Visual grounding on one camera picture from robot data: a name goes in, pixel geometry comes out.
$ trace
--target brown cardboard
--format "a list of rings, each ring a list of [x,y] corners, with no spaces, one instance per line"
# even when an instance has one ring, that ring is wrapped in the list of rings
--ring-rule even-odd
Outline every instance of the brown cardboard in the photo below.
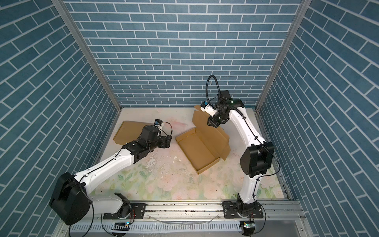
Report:
[[[209,114],[201,111],[199,105],[195,108],[192,122],[196,127],[175,139],[197,174],[201,174],[220,158],[225,160],[230,153],[230,146],[225,131],[221,127],[208,126]]]
[[[113,140],[119,145],[125,145],[128,142],[134,141],[139,137],[142,128],[146,125],[151,125],[151,123],[124,121],[116,135],[113,137]]]

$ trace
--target white robotic arm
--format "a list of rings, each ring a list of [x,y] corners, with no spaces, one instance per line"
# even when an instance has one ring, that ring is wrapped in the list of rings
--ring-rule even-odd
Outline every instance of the white robotic arm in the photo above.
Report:
[[[208,83],[211,78],[214,78],[218,90],[218,100],[215,105],[210,103],[208,97]],[[229,91],[220,91],[215,76],[211,75],[208,78],[205,90],[207,101],[203,101],[201,110],[210,115],[207,124],[218,127],[220,124],[231,120],[246,146],[246,150],[240,159],[245,177],[236,205],[238,213],[247,216],[251,213],[252,208],[257,207],[255,197],[260,183],[259,178],[266,174],[267,169],[271,167],[274,146],[271,142],[267,143],[253,126],[242,101],[232,99]]]
[[[121,149],[119,153],[103,160],[102,162],[75,174],[75,179],[80,183],[85,183],[83,187],[87,196],[94,205],[94,213],[116,213],[124,203],[122,198],[112,195],[106,198],[96,198],[91,196],[93,190],[102,182],[116,174],[118,171],[132,165],[134,156],[128,149]]]
[[[120,151],[102,162],[74,175],[62,174],[55,185],[50,207],[67,224],[81,220],[93,207],[93,214],[112,213],[119,218],[130,214],[130,201],[121,193],[105,198],[96,198],[90,193],[103,181],[118,171],[138,162],[155,148],[169,148],[171,134],[161,135],[162,120],[156,119],[154,125],[146,125],[137,140],[122,146]]]

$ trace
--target cardboard box lid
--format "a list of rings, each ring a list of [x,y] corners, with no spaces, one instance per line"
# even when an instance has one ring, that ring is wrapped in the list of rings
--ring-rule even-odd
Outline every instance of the cardboard box lid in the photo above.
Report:
[[[139,137],[142,128],[146,125],[151,125],[151,123],[124,121],[116,135],[113,137],[113,140],[119,145],[125,145],[128,142],[134,141]]]
[[[207,125],[209,114],[195,106],[192,122],[193,128],[175,139],[195,168],[197,174],[201,174],[220,158],[224,160],[230,153],[229,136],[221,127],[215,128]]]

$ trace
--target brick wallpaper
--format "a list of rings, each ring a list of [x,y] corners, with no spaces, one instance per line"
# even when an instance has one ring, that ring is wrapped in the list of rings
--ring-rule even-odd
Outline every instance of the brick wallpaper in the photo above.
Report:
[[[50,0],[0,1],[0,236],[49,236],[55,179],[91,166],[116,110]]]
[[[379,2],[313,0],[262,107],[315,236],[379,236]]]
[[[299,2],[65,1],[123,107],[200,104],[210,74],[254,106]]]

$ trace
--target black joint motor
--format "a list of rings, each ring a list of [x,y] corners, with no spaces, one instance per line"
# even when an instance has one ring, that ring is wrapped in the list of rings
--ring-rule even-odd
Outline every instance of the black joint motor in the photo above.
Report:
[[[89,210],[92,201],[87,198],[84,186],[69,172],[62,174],[55,184],[49,206],[66,225],[80,221]]]
[[[264,141],[263,144],[252,144],[247,147],[240,159],[243,172],[248,174],[250,178],[258,174],[265,174],[271,167],[273,153],[274,145],[272,142]]]
[[[134,155],[134,163],[146,157],[157,147],[170,147],[172,136],[162,136],[160,128],[157,127],[162,123],[162,120],[156,119],[154,125],[146,125],[142,128],[142,132],[136,140],[123,145],[123,149],[128,149]]]
[[[215,113],[214,116],[209,116],[207,125],[212,127],[218,127],[220,124],[225,124],[229,120],[229,112],[232,109],[232,107],[243,107],[244,104],[240,99],[232,99],[230,96],[229,91],[220,91],[219,94],[217,94],[217,102],[215,104],[218,111]]]

